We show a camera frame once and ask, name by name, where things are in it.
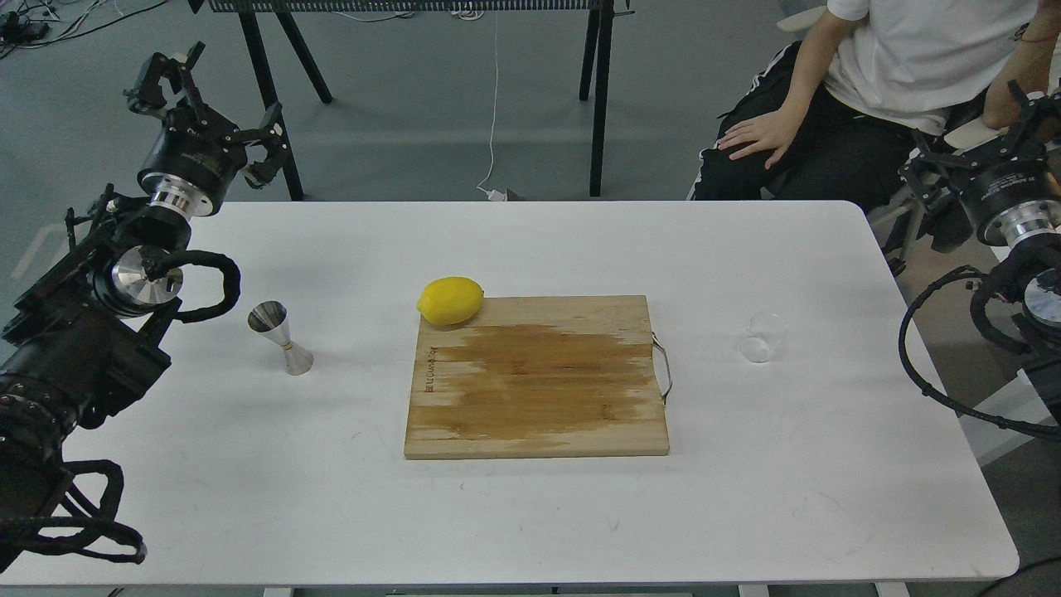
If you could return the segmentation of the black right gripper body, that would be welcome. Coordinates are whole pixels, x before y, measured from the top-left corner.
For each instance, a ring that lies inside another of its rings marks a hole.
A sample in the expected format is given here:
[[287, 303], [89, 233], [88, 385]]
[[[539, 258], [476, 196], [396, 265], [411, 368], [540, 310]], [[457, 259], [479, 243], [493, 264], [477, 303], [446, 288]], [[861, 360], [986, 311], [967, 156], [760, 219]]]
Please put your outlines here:
[[1059, 182], [1037, 143], [1024, 155], [1003, 154], [1003, 139], [966, 152], [976, 163], [966, 185], [966, 214], [974, 235], [992, 248], [1015, 248], [1032, 235], [1058, 235]]

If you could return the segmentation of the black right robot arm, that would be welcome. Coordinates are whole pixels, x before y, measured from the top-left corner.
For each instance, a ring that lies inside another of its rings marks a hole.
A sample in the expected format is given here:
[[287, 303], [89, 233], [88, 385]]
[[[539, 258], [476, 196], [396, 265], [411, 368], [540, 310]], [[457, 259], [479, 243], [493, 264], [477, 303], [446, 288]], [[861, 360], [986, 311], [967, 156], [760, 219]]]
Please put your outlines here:
[[899, 324], [899, 361], [923, 396], [955, 412], [1001, 431], [1058, 439], [1058, 425], [1019, 422], [960, 405], [921, 377], [907, 352], [914, 314], [938, 289], [966, 280], [975, 328], [989, 343], [1024, 357], [1022, 370], [1034, 393], [1053, 417], [1059, 416], [1060, 190], [1049, 166], [1049, 145], [1039, 136], [1043, 125], [1059, 117], [1059, 96], [1028, 95], [1014, 80], [1008, 86], [1020, 107], [1008, 131], [954, 154], [934, 153], [918, 141], [902, 166], [902, 178], [921, 207], [936, 211], [959, 204], [974, 238], [1008, 254], [989, 273], [963, 265], [922, 291]]

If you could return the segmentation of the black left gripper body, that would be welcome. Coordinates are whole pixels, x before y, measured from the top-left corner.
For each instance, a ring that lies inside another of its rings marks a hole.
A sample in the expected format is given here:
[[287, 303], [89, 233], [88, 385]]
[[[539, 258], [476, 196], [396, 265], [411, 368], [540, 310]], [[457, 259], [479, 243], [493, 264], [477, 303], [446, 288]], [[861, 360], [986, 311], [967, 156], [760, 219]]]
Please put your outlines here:
[[196, 116], [189, 107], [168, 109], [162, 131], [138, 172], [138, 185], [147, 193], [166, 182], [188, 189], [190, 216], [214, 216], [222, 207], [234, 174], [249, 159], [242, 144], [227, 141], [238, 125], [209, 107]]

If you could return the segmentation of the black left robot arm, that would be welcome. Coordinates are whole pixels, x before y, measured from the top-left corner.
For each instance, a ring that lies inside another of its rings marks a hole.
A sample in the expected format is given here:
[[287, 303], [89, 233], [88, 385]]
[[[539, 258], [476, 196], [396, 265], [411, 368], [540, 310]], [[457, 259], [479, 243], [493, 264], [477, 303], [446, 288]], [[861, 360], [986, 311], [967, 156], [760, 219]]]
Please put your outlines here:
[[241, 273], [226, 256], [190, 249], [191, 220], [214, 216], [238, 175], [269, 185], [286, 162], [282, 107], [239, 129], [192, 78], [204, 45], [156, 53], [126, 91], [128, 108], [162, 121], [137, 181], [143, 195], [107, 186], [83, 216], [65, 214], [69, 250], [16, 302], [3, 339], [2, 567], [24, 552], [143, 562], [143, 535], [117, 521], [120, 466], [71, 462], [63, 444], [143, 398], [171, 365], [170, 324], [228, 313]]

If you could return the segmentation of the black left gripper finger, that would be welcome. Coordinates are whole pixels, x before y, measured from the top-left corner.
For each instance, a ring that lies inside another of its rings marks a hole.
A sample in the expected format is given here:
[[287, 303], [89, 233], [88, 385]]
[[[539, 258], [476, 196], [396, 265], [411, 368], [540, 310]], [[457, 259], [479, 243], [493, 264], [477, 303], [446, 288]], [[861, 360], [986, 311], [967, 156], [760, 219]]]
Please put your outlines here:
[[[236, 170], [244, 181], [254, 189], [268, 186], [292, 154], [281, 120], [282, 105], [273, 102], [258, 128], [224, 133], [224, 150], [234, 160]], [[264, 158], [257, 162], [250, 160], [249, 151], [253, 148], [264, 150]]]
[[166, 119], [182, 109], [194, 119], [207, 118], [207, 104], [191, 75], [205, 48], [198, 41], [180, 56], [156, 52], [149, 57], [133, 88], [124, 91], [131, 112]]

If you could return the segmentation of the person's right hand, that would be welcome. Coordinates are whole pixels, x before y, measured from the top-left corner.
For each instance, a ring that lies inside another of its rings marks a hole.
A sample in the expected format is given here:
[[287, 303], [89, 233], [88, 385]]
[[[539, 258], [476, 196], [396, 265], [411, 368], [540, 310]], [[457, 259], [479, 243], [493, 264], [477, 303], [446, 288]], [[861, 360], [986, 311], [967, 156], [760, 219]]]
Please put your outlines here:
[[789, 112], [787, 109], [758, 115], [740, 121], [724, 131], [717, 140], [716, 147], [728, 152], [731, 160], [766, 153], [764, 169], [769, 171], [792, 147], [802, 121], [802, 116]]

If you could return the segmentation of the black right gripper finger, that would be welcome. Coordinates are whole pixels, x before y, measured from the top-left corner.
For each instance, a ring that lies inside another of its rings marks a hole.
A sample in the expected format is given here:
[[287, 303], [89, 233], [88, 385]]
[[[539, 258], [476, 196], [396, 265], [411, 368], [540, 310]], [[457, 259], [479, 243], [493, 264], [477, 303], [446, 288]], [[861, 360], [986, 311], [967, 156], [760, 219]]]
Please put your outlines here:
[[914, 148], [899, 176], [924, 208], [916, 236], [930, 235], [930, 249], [946, 254], [971, 238], [971, 223], [959, 193], [970, 185], [978, 160], [952, 153]]
[[1019, 102], [1020, 112], [1014, 124], [1005, 133], [1005, 143], [1047, 143], [1058, 141], [1060, 133], [1060, 91], [1028, 95], [1015, 80], [1008, 83], [1010, 94]]

